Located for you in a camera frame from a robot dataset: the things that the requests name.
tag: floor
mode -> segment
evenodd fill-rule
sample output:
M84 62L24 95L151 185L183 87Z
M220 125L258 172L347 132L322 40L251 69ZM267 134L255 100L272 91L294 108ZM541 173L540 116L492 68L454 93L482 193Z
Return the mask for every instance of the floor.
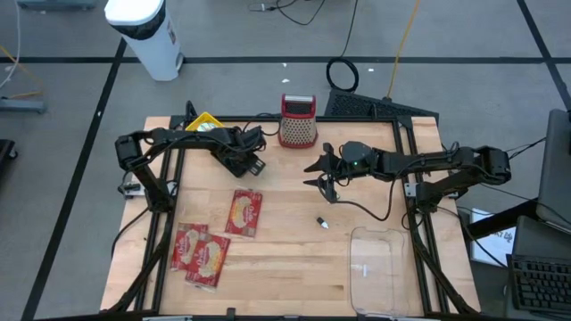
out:
M140 129L147 116L181 114L188 99L199 111L216 115L277 112L283 93L316 95L318 112L325 111L329 88L323 57L342 52L353 1L326 1L308 27L295 25L278 12L248 12L254 0L167 3L183 53L194 62L167 83L151 80L139 63L122 63L116 77L108 79L120 36L104 19L105 1L89 12L21 11L22 61L44 80L48 112L0 114L0 137L15 140L20 152L0 185L4 320L21 318L55 222L69 205L69 221L35 317L97 312L124 203L116 192L121 171L113 141ZM306 21L319 3L301 1L286 11ZM529 8L547 51L540 50L520 4ZM385 95L392 64L390 59L375 63L375 57L395 55L413 5L414 0L359 2L346 53L365 57L357 63L361 75L357 94ZM549 110L566 109L566 89L558 90L554 79L560 75L571 81L571 66L566 64L571 61L570 12L566 0L425 1L402 55L426 59L400 65L393 99L439 112L440 133L447 145L459 141L507 149L535 141L545 135ZM14 54L11 1L0 3L0 28L0 45ZM556 59L546 61L547 54ZM125 57L133 55L130 49L125 52ZM214 59L194 59L208 57ZM475 59L462 64L431 57ZM500 57L538 58L540 63ZM492 59L479 63L477 58ZM4 78L4 68L10 64L0 59L0 78ZM333 75L339 86L352 82L343 67L334 67ZM112 84L108 97L106 82L109 88ZM17 72L0 95L31 88L34 83ZM95 133L90 126L99 121L93 149L82 154L88 133ZM72 180L74 172L81 174L87 156L85 172ZM514 159L514 177L502 188L535 196L541 164L541 146ZM77 195L75 188L68 193L74 183L79 184ZM472 188L459 200L460 205L490 212L517 203L518 199L482 187ZM489 267L475 264L473 269L483 310L499 315L501 281L486 277L492 273Z

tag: wooden table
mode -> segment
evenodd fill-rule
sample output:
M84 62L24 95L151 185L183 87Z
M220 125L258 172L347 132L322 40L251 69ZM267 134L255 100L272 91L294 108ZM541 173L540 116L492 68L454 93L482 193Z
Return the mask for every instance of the wooden table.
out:
M145 129L166 128L169 121L169 117L151 117L147 119ZM277 123L261 125L266 132L277 128ZM413 118L413 126L418 152L442 150L434 119ZM254 239L227 235L232 238L232 243L215 293L186 284L182 271L168 271L161 314L225 315L227 308L236 308L238 315L354 316L349 283L350 240L355 227L365 226L370 230L392 229L393 234L405 235L401 250L371 255L385 259L385 262L387 259L399 261L392 269L392 277L397 280L393 285L398 285L394 286L398 291L393 298L404 298L404 303L393 308L409 316L422 315L410 236L401 227L401 216L406 211L401 184L397 182L395 185L393 210L385 222L377 222L350 205L330 205L315 187L302 184L303 180L317 177L318 173L304 173L302 170L317 160L324 142L337 148L348 140L355 140L395 151L391 124L318 123L318 129L318 142L313 148L304 150L282 148L276 137L267 137L268 147L259 153L267 166L258 177L248 174L235 178L207 151L185 151L175 228L178 222L205 223L211 233L224 235L232 195L237 188L252 188L263 193L261 218ZM401 136L408 151L403 129ZM171 158L170 173L174 172L174 156L176 152ZM155 173L160 166L161 157L152 164ZM434 181L445 175L445 172L433 173L425 180ZM342 199L359 202L381 216L386 213L389 186L368 177L353 180L348 187L338 188L337 192ZM440 205L456 211L452 200L445 199ZM144 198L127 201L121 225L127 224L145 206ZM102 309L115 303L138 274L150 217L147 215L141 219L117 243ZM329 224L329 229L320 227L317 217L322 217ZM432 220L444 274L469 305L480 309L458 219L441 211L433 214ZM172 254L174 233L172 236L169 255ZM438 310L434 279L428 269L426 274L432 307ZM370 287L364 285L362 291L370 294L365 296L369 298L366 304L380 302L379 309L392 308L392 303L387 303L392 300L386 297L390 293L377 289L377 285L383 284L386 285L383 280L371 279ZM147 308L151 307L154 285L155 275L152 274L145 298Z

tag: clear plastic container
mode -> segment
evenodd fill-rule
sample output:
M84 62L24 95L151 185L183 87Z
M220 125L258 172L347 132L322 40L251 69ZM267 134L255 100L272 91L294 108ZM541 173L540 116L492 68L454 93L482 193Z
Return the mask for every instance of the clear plastic container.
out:
M351 303L362 315L405 317L409 314L406 295L405 240L396 230L369 231L357 227L351 234Z

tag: yellow cable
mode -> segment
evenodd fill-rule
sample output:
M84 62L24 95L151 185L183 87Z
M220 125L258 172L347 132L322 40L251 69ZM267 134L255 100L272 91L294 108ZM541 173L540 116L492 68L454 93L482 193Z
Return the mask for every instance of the yellow cable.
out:
M14 57L12 57L12 55L10 54L10 52L8 52L8 50L6 50L6 48L4 48L3 46L0 45L0 51L2 51L8 58L10 58L10 60L14 63L16 63L16 59ZM29 71L26 67L24 67L24 65L22 65L21 63L18 63L18 67L20 69L22 69L30 78L32 78L32 80L34 80L36 82L36 84L38 84L40 86L40 88L44 87L44 82L42 82L42 79L40 79L39 77L37 77L36 75L34 75L31 71ZM41 95L43 94L42 90L38 90L38 91L34 91L34 92L28 92L28 93L24 93L24 94L17 94L17 95L12 95L8 98L10 99L15 99L15 98L22 98L22 97L29 97L29 96L33 96L33 95Z
M399 69L399 58L401 57L401 51L402 48L404 47L404 43L406 42L407 37L409 36L410 27L412 26L414 17L417 15L419 4L420 0L417 0L417 2L414 4L414 9L412 11L412 14L410 15L409 24L407 25L407 28L404 30L404 36L402 36L401 45L399 46L399 51L396 52L396 57L394 58L393 75L391 76L391 85L389 85L389 91L386 94L387 98L391 98L391 91L393 91L394 78L396 77L396 71Z

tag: red snack package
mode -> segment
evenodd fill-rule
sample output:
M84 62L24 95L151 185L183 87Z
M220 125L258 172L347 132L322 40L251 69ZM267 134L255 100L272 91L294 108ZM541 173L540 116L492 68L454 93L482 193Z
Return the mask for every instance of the red snack package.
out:
M214 290L229 246L229 238L200 233L185 280L205 290Z
M237 190L234 192L225 232L254 237L261 209L261 193Z
M208 226L205 224L178 223L175 248L172 252L172 261L170 262L171 270L187 269L192 259L196 242L198 242L198 236L200 233L206 232L208 232Z

